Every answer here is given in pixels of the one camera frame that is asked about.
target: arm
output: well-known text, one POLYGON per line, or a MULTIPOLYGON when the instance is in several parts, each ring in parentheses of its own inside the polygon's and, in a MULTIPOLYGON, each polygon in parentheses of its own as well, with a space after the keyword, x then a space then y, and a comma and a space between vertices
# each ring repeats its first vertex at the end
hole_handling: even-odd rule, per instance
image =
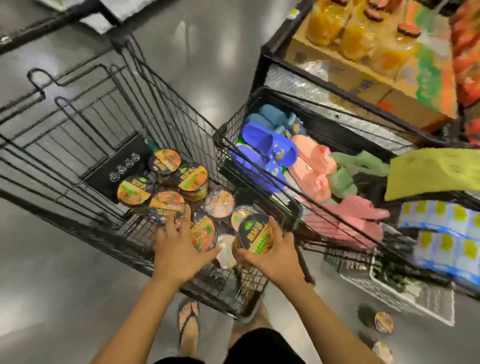
POLYGON ((297 310, 324 364, 384 364, 360 339, 340 322, 335 313, 305 282, 293 243, 293 234, 282 236, 273 218, 270 225, 274 245, 270 252, 256 255, 241 250, 244 259, 271 280, 297 310))
POLYGON ((156 231, 155 269, 140 301, 91 364, 145 364, 163 315, 178 288, 218 254, 218 248, 198 253, 190 237, 190 207, 185 209, 181 229, 173 215, 156 231))

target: gray floor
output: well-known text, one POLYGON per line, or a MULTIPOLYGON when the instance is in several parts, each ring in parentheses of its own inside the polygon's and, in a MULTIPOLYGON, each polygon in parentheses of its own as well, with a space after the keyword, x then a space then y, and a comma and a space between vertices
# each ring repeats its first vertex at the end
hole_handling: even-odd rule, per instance
MULTIPOLYGON (((128 26, 152 68, 215 125, 246 100, 260 46, 296 0, 178 0, 155 4, 128 26)), ((2 32, 49 10, 31 0, 0 2, 2 32)), ((0 103, 31 89, 25 73, 58 73, 103 48, 87 27, 68 27, 0 59, 0 103)), ((5 201, 0 201, 0 362, 87 363, 119 327, 147 277, 5 201)), ((320 255, 305 254, 316 291, 353 332, 365 329, 359 303, 382 307, 343 281, 320 255)), ((177 295, 149 358, 177 353, 177 295)), ((292 306, 272 285, 265 304, 274 328, 308 363, 319 358, 292 306)), ((456 326, 393 313, 396 332, 383 338, 397 363, 476 363, 479 305, 456 299, 456 326)), ((202 307, 200 357, 221 363, 232 320, 202 307)))

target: person's left hand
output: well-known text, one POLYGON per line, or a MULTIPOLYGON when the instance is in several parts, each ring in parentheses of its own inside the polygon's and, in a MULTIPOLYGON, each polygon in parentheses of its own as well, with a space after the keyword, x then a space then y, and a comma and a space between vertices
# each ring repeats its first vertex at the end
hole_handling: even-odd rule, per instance
POLYGON ((190 237, 191 214, 190 206, 187 205, 181 218, 180 231, 175 228, 175 214, 168 214, 165 225, 157 229, 152 279, 167 280, 179 288, 220 252, 219 246, 206 253, 195 250, 190 237))

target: black shorts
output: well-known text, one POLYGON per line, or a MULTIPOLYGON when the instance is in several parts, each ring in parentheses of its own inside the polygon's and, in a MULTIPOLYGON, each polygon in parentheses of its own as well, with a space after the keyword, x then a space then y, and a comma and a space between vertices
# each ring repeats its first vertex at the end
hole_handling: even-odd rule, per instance
MULTIPOLYGON (((201 364, 200 360, 171 357, 156 364, 201 364)), ((271 328, 257 328, 244 334, 228 351, 224 364, 305 364, 285 341, 282 335, 271 328)))

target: black sign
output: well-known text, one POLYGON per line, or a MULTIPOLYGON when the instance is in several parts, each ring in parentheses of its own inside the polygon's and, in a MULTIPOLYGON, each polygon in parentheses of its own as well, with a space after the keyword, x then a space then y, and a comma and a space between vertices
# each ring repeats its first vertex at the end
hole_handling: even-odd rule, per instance
POLYGON ((137 134, 102 163, 85 182, 117 204, 117 189, 120 183, 128 176, 147 171, 148 160, 152 154, 143 137, 137 134))

